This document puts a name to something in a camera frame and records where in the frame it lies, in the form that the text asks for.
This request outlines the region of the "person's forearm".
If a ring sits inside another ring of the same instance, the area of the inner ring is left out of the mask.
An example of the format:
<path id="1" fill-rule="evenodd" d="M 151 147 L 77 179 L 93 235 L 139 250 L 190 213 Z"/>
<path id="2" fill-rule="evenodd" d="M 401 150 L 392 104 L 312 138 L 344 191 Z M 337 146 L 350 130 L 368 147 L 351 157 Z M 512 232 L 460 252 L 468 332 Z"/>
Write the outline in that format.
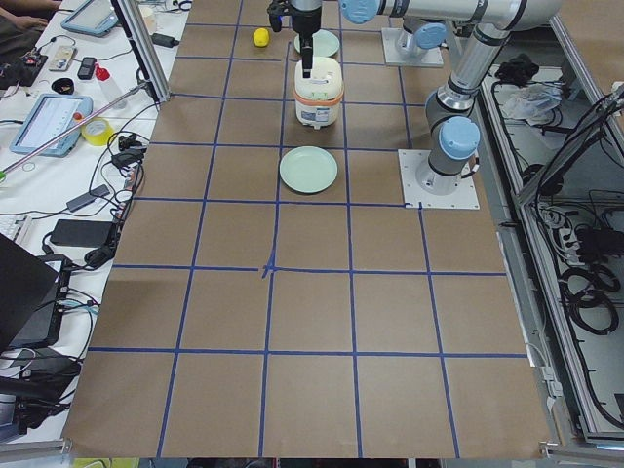
<path id="1" fill-rule="evenodd" d="M 8 11 L 2 10 L 1 17 L 8 20 L 13 26 L 19 30 L 27 30 L 32 28 L 45 28 L 48 25 L 46 19 L 32 16 L 16 16 Z"/>

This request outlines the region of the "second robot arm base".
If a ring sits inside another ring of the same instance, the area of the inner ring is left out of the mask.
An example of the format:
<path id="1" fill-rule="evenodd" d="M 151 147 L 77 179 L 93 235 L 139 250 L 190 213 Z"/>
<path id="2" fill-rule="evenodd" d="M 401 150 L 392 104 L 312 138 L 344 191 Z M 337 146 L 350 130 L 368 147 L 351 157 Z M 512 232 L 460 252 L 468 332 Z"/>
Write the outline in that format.
<path id="1" fill-rule="evenodd" d="M 446 40 L 447 27 L 439 20 L 403 17 L 403 26 L 395 40 L 395 49 L 404 59 L 416 58 L 439 48 Z"/>

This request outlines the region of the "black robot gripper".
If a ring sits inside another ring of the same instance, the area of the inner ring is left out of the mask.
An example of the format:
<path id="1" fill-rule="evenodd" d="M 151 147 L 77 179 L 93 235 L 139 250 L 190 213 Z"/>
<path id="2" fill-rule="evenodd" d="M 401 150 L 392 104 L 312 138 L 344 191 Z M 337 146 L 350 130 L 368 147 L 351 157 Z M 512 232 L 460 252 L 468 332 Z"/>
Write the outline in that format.
<path id="1" fill-rule="evenodd" d="M 321 0 L 273 0 L 267 7 L 269 23 L 274 32 L 283 28 L 282 17 L 292 18 L 292 28 L 299 34 L 302 78 L 311 77 L 313 68 L 313 34 L 321 28 Z"/>

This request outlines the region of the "silver blue-jointed robot arm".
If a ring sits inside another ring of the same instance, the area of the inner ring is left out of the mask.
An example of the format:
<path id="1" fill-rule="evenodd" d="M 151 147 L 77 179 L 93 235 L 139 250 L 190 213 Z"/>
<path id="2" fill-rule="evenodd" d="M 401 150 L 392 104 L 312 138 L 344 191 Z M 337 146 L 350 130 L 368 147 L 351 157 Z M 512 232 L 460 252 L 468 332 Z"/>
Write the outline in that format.
<path id="1" fill-rule="evenodd" d="M 340 10 L 355 24 L 376 15 L 475 24 L 458 65 L 428 98 L 425 108 L 433 142 L 429 167 L 441 176 L 456 176 L 481 139 L 479 128 L 469 118 L 475 95 L 510 33 L 547 22 L 561 6 L 560 1 L 342 1 Z"/>

